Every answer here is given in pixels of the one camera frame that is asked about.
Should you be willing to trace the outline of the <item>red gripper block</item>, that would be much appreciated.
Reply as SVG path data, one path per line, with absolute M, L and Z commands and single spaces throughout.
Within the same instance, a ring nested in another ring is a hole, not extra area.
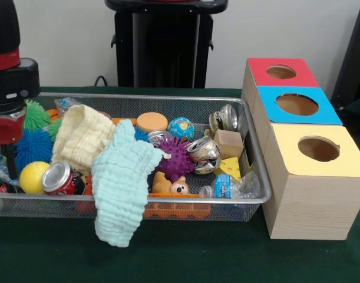
M 6 158 L 9 177 L 15 180 L 18 172 L 15 164 L 14 146 L 23 135 L 24 117 L 13 119 L 10 116 L 0 116 L 0 145 L 2 155 Z

